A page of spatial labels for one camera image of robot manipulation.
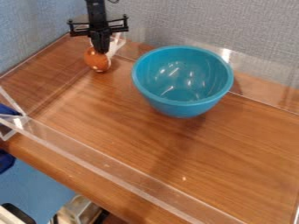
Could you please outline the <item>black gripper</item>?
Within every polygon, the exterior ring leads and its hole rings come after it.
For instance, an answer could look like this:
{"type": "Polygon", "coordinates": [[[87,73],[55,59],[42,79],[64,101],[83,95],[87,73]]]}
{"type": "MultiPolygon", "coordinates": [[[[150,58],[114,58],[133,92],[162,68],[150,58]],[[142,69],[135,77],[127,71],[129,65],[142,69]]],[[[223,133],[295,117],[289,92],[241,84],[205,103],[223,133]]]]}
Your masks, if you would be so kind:
{"type": "Polygon", "coordinates": [[[71,18],[67,22],[70,26],[70,35],[72,37],[90,36],[91,43],[98,53],[107,53],[110,50],[110,37],[111,33],[127,32],[129,31],[129,16],[123,15],[122,18],[109,17],[105,22],[90,22],[90,16],[82,15],[71,18]]]}

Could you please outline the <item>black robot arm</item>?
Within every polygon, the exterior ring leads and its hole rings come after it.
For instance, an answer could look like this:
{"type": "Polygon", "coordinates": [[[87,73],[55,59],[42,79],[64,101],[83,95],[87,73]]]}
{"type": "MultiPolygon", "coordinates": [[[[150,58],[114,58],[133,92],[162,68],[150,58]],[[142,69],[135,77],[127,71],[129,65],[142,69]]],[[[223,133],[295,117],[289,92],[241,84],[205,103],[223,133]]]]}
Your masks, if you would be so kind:
{"type": "Polygon", "coordinates": [[[110,37],[114,33],[129,31],[129,16],[109,20],[106,0],[86,0],[87,21],[68,20],[70,35],[87,36],[98,53],[109,53],[110,37]]]}

